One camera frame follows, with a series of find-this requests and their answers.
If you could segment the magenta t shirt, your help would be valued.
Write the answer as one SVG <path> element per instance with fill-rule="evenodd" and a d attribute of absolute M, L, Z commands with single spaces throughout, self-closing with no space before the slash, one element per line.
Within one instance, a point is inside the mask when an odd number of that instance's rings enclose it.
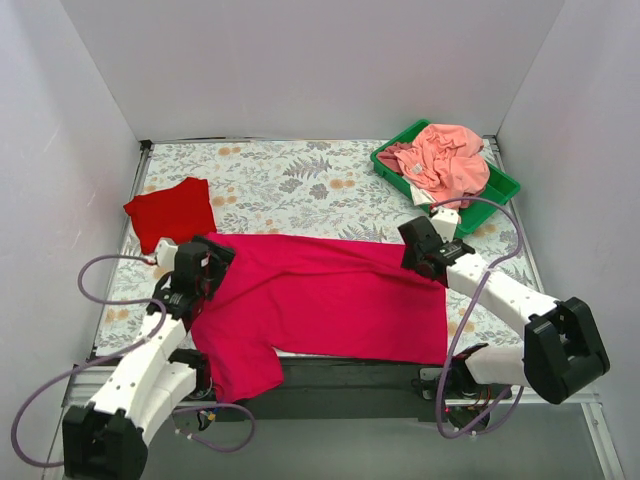
<path fill-rule="evenodd" d="M 402 269 L 400 244 L 210 233 L 236 256 L 191 329 L 231 403 L 279 386 L 278 352 L 442 364 L 444 288 Z"/>

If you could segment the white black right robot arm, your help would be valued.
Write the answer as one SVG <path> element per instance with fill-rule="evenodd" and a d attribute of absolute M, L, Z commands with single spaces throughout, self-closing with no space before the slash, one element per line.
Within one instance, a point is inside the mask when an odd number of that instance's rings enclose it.
<path fill-rule="evenodd" d="M 478 345 L 450 351 L 440 382 L 452 373 L 454 389 L 475 397 L 490 384 L 533 389 L 558 405 L 611 368 L 590 307 L 537 292 L 491 266 L 460 239 L 446 241 L 428 217 L 399 228 L 405 244 L 402 267 L 470 298 L 522 340 L 519 348 Z"/>

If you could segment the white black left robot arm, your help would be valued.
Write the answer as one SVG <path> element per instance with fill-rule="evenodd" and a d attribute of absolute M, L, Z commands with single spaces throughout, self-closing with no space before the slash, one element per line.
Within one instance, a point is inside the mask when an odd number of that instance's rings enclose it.
<path fill-rule="evenodd" d="M 149 445 L 186 397 L 205 398 L 213 386 L 204 357 L 179 345 L 221 286 L 232 248 L 202 236 L 177 245 L 163 239 L 151 259 L 165 273 L 145 300 L 132 346 L 102 387 L 62 422 L 64 473 L 72 479 L 138 479 Z"/>

